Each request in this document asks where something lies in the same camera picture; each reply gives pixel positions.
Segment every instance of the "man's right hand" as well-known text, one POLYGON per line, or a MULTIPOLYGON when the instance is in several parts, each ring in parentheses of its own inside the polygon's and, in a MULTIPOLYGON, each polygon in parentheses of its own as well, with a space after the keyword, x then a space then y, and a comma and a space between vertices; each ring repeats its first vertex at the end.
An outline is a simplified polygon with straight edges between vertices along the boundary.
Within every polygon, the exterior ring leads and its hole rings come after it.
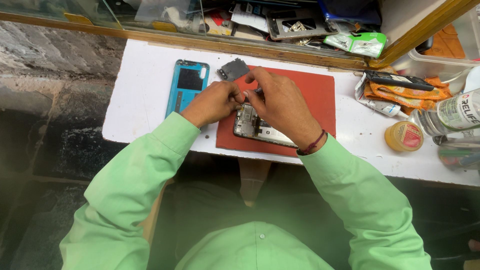
MULTIPOLYGON (((245 78, 248 84, 253 81, 257 81, 263 89, 265 100, 253 90, 245 90, 243 94, 248 97, 258 116, 287 136, 300 149, 306 149, 318 139, 322 128, 308 110, 300 89, 292 80, 269 73, 259 66, 248 72, 245 78)), ((324 135, 317 147, 312 148, 309 153, 320 149, 326 138, 324 135)))

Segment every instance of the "white tube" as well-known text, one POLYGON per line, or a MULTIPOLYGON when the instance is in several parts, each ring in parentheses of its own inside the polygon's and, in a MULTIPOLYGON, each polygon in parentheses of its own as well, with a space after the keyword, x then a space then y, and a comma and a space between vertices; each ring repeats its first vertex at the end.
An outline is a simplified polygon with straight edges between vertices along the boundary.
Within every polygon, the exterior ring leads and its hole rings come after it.
POLYGON ((361 104, 369 108, 379 111, 385 115, 388 115, 390 117, 398 115, 404 118, 408 118, 408 115, 404 114, 400 110, 400 105, 396 102, 384 101, 384 100, 373 100, 373 99, 366 98, 365 95, 363 94, 363 91, 365 89, 365 76, 366 74, 364 73, 362 79, 355 86, 355 99, 358 102, 360 102, 361 104))

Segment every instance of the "maroon thread bracelet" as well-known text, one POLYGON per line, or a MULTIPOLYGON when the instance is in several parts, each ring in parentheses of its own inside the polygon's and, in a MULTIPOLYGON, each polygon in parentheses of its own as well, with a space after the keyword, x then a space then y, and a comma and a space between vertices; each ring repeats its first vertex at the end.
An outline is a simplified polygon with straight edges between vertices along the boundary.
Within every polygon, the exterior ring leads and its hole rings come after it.
POLYGON ((322 134, 320 135, 320 137, 318 137, 318 139, 317 139, 315 142, 311 143, 311 144, 307 147, 307 149, 305 149, 305 150, 300 149, 300 151, 303 152, 303 153, 305 153, 305 154, 308 154, 308 151, 310 151, 310 150, 311 150, 312 148, 314 148, 314 147, 317 147, 318 142, 322 139, 322 137, 323 137, 324 135, 325 135, 325 129, 322 129, 322 134))

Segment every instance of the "plastic bottle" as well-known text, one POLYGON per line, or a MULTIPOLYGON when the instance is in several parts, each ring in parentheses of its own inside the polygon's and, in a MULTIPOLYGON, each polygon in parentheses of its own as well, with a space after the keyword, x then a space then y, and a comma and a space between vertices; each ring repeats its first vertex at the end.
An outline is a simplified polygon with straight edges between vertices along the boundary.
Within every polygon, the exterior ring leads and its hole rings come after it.
POLYGON ((408 118, 424 135, 440 136, 480 127, 480 88, 436 103, 434 110, 415 110, 408 118))

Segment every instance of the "wooden frame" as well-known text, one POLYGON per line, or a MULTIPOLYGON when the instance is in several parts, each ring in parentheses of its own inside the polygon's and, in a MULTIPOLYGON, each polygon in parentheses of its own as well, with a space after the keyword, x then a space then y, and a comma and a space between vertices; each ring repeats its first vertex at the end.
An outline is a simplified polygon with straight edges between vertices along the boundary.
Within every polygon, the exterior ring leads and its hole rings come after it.
POLYGON ((91 34, 131 38, 153 41, 169 45, 185 46, 196 49, 207 49, 274 59, 292 61, 319 66, 339 67, 346 69, 378 69, 390 65, 420 43, 433 36, 443 27, 472 9, 480 0, 447 0, 415 27, 388 46, 378 59, 368 59, 353 54, 336 52, 300 50, 295 47, 279 47, 255 41, 235 40, 211 36, 195 36, 181 33, 162 32, 150 29, 142 31, 113 29, 93 25, 36 18, 12 13, 0 12, 0 20, 17 23, 54 27, 67 30, 83 31, 91 34))
POLYGON ((385 48, 378 59, 370 60, 369 65, 373 68, 390 65, 479 3, 480 0, 447 0, 394 44, 385 48))

